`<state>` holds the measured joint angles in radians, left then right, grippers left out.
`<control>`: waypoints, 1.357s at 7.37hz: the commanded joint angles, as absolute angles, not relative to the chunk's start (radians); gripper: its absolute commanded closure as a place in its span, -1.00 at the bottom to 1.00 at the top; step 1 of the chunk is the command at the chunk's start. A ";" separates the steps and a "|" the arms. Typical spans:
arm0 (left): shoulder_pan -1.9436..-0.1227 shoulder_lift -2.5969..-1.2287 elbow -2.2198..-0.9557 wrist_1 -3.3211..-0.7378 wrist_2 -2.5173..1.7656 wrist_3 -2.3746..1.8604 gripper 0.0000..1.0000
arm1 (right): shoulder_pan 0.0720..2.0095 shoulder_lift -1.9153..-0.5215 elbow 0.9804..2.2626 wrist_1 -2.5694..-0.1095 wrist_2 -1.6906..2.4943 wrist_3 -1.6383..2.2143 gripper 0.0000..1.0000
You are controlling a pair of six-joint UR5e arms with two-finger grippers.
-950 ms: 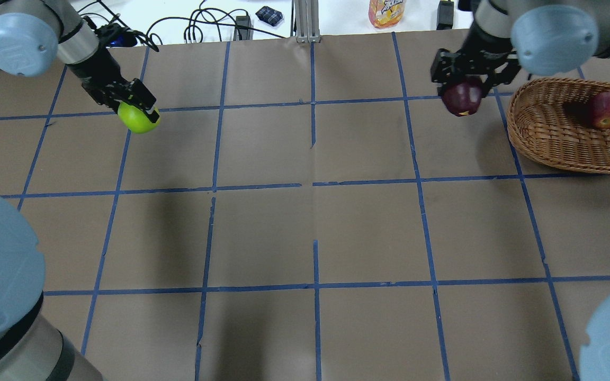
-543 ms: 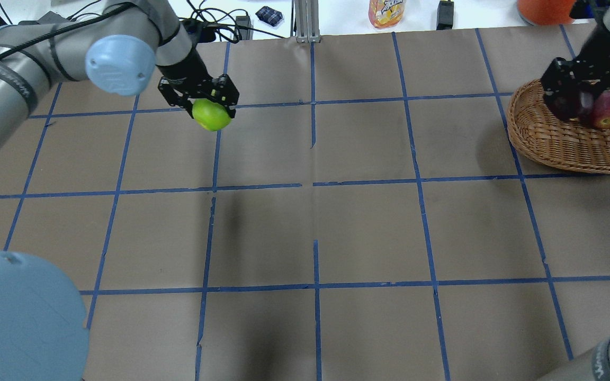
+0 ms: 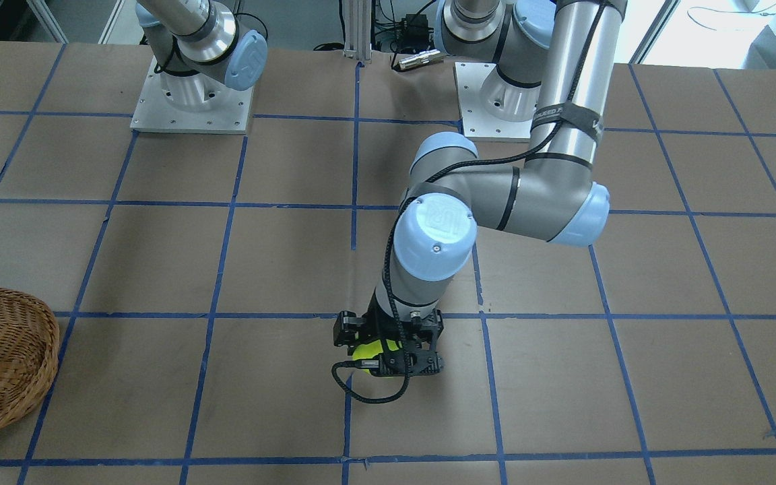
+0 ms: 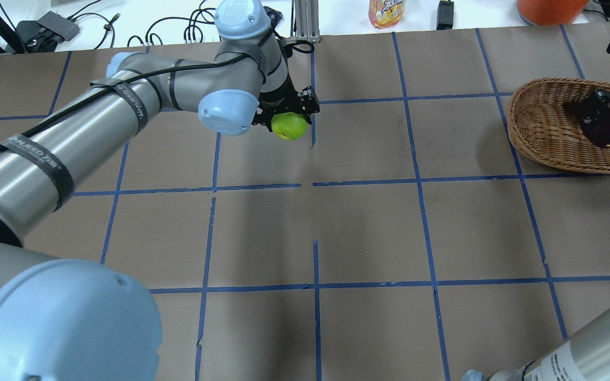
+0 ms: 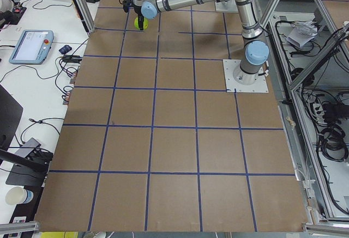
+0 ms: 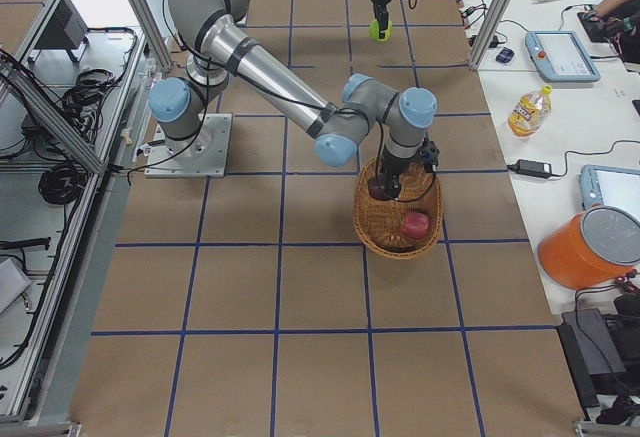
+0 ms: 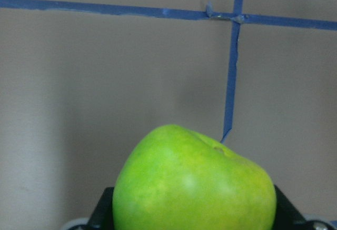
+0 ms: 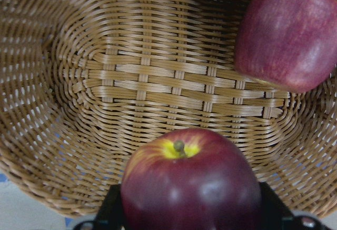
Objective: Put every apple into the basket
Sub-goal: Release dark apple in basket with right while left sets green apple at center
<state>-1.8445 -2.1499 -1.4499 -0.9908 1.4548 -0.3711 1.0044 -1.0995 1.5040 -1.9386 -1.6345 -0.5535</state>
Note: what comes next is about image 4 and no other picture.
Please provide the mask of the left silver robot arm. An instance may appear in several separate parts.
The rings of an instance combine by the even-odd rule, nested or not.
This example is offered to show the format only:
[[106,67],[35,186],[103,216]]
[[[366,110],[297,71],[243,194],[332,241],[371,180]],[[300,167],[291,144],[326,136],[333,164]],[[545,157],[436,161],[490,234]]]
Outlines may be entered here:
[[223,1],[212,62],[121,52],[104,79],[26,132],[0,143],[0,380],[153,380],[163,328],[138,280],[96,262],[25,249],[24,237],[57,212],[162,110],[196,113],[237,137],[263,125],[285,140],[320,111],[298,90],[279,13],[259,1]]

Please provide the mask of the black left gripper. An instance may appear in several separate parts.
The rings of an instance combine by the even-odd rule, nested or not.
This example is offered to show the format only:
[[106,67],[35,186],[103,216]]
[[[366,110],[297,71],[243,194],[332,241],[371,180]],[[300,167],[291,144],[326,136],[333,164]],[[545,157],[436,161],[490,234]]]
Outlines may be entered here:
[[278,89],[260,93],[258,107],[252,125],[271,127],[275,116],[294,113],[302,116],[308,124],[312,116],[320,112],[319,97],[312,85],[297,90],[293,81],[286,80]]

